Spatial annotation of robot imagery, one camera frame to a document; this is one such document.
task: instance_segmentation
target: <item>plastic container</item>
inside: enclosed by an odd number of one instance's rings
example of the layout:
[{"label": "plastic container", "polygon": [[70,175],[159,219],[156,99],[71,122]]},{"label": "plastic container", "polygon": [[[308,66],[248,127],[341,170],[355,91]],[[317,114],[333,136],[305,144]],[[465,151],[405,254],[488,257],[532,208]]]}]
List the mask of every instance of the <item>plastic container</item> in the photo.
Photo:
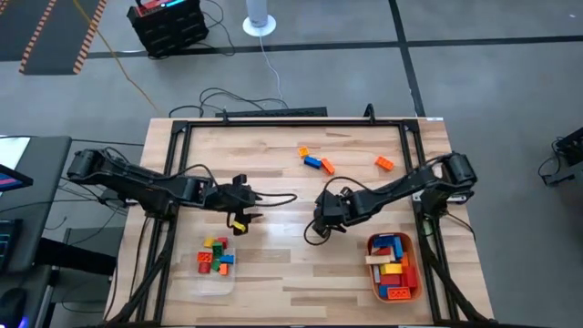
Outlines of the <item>plastic container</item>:
[{"label": "plastic container", "polygon": [[[224,254],[233,255],[235,259],[233,264],[229,264],[229,274],[221,275],[212,269],[210,269],[209,273],[199,273],[197,258],[199,251],[212,252],[212,249],[203,246],[207,237],[227,238],[227,249],[224,250]],[[190,255],[190,277],[193,280],[192,294],[196,296],[220,296],[231,293],[235,287],[237,269],[237,248],[234,239],[227,236],[195,236],[192,242],[193,247]]]},{"label": "plastic container", "polygon": [[373,249],[374,238],[376,238],[377,236],[384,236],[384,235],[389,235],[389,234],[394,235],[394,236],[399,236],[399,238],[401,238],[401,245],[403,246],[403,251],[407,252],[409,266],[415,267],[415,275],[417,276],[417,287],[409,289],[409,291],[411,292],[411,298],[408,300],[384,299],[381,296],[379,296],[379,289],[378,289],[377,283],[374,282],[373,266],[369,265],[369,267],[370,267],[369,271],[371,273],[371,286],[373,287],[373,293],[379,301],[385,302],[385,303],[414,302],[419,298],[419,296],[421,296],[421,292],[423,291],[423,281],[421,280],[421,277],[419,275],[419,266],[417,265],[417,259],[415,257],[415,249],[413,247],[413,242],[411,241],[411,238],[409,238],[409,236],[407,236],[406,234],[401,233],[401,232],[375,233],[374,235],[372,235],[368,239],[368,242],[366,245],[366,254],[371,255],[371,252]]}]

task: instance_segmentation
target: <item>clear plastic bin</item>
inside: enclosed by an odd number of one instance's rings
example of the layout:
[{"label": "clear plastic bin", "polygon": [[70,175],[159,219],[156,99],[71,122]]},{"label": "clear plastic bin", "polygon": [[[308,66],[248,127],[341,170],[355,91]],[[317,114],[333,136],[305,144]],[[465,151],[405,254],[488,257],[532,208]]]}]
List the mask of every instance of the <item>clear plastic bin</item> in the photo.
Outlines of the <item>clear plastic bin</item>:
[{"label": "clear plastic bin", "polygon": [[[233,255],[235,260],[233,264],[229,264],[229,274],[226,276],[212,269],[210,269],[209,273],[199,273],[199,251],[212,252],[212,249],[203,246],[207,237],[227,238],[227,249],[224,250],[224,254]],[[228,236],[195,236],[192,242],[193,247],[190,255],[190,272],[194,281],[191,290],[192,294],[196,296],[218,296],[231,293],[235,287],[235,273],[237,268],[237,253],[234,239]]]}]

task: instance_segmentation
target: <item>wooden tabletop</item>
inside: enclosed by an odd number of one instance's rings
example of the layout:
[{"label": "wooden tabletop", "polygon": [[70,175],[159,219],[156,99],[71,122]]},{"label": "wooden tabletop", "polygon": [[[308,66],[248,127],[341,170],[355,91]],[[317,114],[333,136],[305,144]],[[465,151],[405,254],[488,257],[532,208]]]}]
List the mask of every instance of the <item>wooden tabletop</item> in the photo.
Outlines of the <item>wooden tabletop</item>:
[{"label": "wooden tabletop", "polygon": [[[451,151],[442,120],[419,119],[419,124],[428,158]],[[163,171],[171,125],[171,119],[152,119],[140,165]],[[412,138],[409,143],[414,154]],[[421,268],[411,200],[389,204],[367,222],[348,228],[347,233],[334,233],[323,246],[311,246],[302,234],[313,218],[314,200],[329,177],[322,170],[303,164],[298,156],[299,146],[309,147],[315,157],[326,157],[336,167],[336,176],[352,177],[371,188],[405,174],[397,128],[195,128],[188,165],[206,164],[219,183],[230,182],[233,176],[246,173],[254,190],[293,192],[299,197],[288,205],[248,210],[262,213],[263,217],[250,225],[247,235],[240,237],[231,236],[224,213],[181,209],[163,324],[431,322],[425,291],[412,303],[379,302],[372,293],[369,272],[364,265],[365,242],[371,234],[400,231],[414,240],[417,267]],[[175,164],[179,162],[179,148]],[[375,167],[374,160],[379,155],[394,162],[392,171]],[[197,170],[189,174],[205,175]],[[330,190],[338,192],[343,186],[359,189],[340,180],[332,183]],[[450,206],[449,210],[468,220],[464,206]],[[118,291],[109,317],[128,300],[143,222],[144,211],[140,207],[132,208],[119,250]],[[151,227],[150,221],[141,245],[137,285],[144,271]],[[452,278],[479,312],[492,317],[471,233],[448,219],[442,219],[442,233]],[[205,235],[229,236],[236,247],[234,290],[226,296],[195,293],[198,267],[191,263],[191,256]],[[437,286],[444,309],[441,283]],[[147,318],[152,316],[155,295],[150,294]]]}]

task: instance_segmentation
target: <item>concrete floor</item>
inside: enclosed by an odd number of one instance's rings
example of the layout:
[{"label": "concrete floor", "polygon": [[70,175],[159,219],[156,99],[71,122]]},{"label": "concrete floor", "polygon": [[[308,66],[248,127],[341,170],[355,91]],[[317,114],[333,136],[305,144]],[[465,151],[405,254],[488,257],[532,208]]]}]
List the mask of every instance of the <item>concrete floor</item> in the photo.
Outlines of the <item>concrete floor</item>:
[{"label": "concrete floor", "polygon": [[[141,49],[125,18],[132,3],[110,2],[100,25],[116,50]],[[240,31],[242,1],[220,4],[235,46],[256,45],[256,39]],[[580,1],[407,0],[398,5],[409,40],[564,36],[583,30]],[[205,1],[203,8],[217,15]],[[396,39],[384,0],[270,0],[270,9],[279,26],[266,44]],[[226,46],[223,33],[213,28],[208,43]],[[104,50],[96,40],[92,51]],[[331,116],[360,116],[371,102],[381,116],[414,115],[398,49],[268,56],[292,108],[326,106]],[[550,156],[550,142],[583,122],[583,44],[413,48],[411,56],[427,116],[445,118],[454,149],[469,156],[480,178],[468,208],[497,320],[580,326],[580,191],[569,183],[544,187],[537,168]],[[123,64],[164,111],[196,104],[206,87],[224,87],[244,97],[277,95],[262,54],[128,58]],[[156,114],[112,59],[88,60],[75,77],[24,77],[17,73],[18,65],[0,63],[1,133],[143,142],[148,121]],[[233,111],[248,109],[226,100],[216,104]],[[77,143],[74,148],[93,146]],[[140,149],[119,149],[130,160],[139,160]],[[57,225],[65,214],[66,226],[72,228],[99,227],[108,217],[108,210],[98,205],[76,206],[55,206],[47,226]],[[111,226],[123,223],[119,218]],[[62,239],[63,231],[51,231],[50,237]],[[53,326],[95,323],[99,317],[57,306]]]}]

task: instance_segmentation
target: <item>orange tray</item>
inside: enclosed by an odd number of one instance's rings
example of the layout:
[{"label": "orange tray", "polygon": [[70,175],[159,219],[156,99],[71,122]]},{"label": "orange tray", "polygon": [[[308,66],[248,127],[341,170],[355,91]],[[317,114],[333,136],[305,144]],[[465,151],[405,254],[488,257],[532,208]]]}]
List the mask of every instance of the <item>orange tray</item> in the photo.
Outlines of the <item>orange tray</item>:
[{"label": "orange tray", "polygon": [[413,247],[413,242],[411,241],[411,238],[409,238],[409,236],[407,236],[404,233],[401,232],[384,232],[384,233],[375,233],[374,235],[372,235],[371,237],[369,237],[368,242],[367,242],[367,246],[366,246],[366,254],[367,255],[371,255],[371,250],[373,248],[373,239],[376,236],[380,236],[380,235],[386,235],[386,234],[392,234],[395,236],[399,236],[399,238],[401,238],[401,245],[403,246],[403,251],[407,252],[407,257],[409,260],[409,265],[413,264],[415,267],[415,274],[417,275],[417,287],[416,288],[410,288],[410,292],[411,292],[411,298],[408,300],[389,300],[389,299],[384,299],[381,296],[379,296],[379,289],[377,286],[377,283],[374,282],[374,272],[373,272],[373,266],[369,265],[369,272],[371,273],[371,285],[373,287],[373,293],[374,296],[376,296],[376,298],[381,301],[381,302],[385,302],[385,303],[402,303],[402,302],[414,302],[416,301],[419,296],[421,296],[421,292],[423,291],[423,281],[421,280],[421,277],[419,275],[419,266],[417,265],[417,259],[415,257],[415,249]]}]

